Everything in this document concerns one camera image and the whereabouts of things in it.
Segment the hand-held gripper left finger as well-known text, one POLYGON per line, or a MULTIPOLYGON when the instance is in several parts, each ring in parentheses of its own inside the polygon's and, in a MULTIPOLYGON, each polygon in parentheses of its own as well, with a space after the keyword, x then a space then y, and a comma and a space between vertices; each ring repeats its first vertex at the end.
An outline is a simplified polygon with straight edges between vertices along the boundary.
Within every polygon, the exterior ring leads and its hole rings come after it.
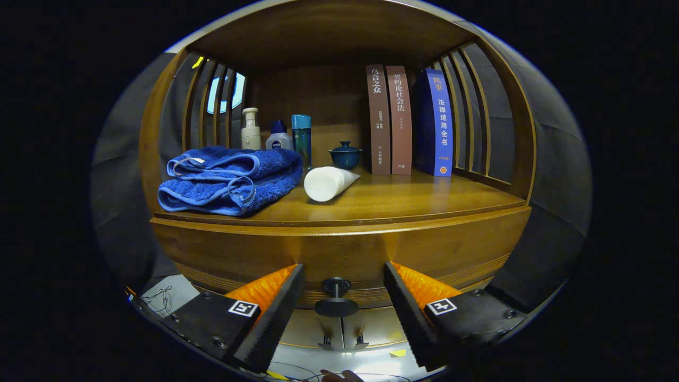
POLYGON ((293 264, 226 295, 202 293, 160 323, 220 362, 263 373, 304 283, 303 264, 293 264))

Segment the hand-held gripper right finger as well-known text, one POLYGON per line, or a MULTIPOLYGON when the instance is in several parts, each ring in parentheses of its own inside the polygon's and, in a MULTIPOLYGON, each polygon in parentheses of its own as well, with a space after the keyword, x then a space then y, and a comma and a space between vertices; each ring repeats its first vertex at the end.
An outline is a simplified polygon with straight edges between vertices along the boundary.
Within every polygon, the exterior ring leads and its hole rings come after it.
POLYGON ((486 290, 461 292, 393 262, 384 264, 384 286, 415 362, 427 371, 481 358, 527 318, 486 290))

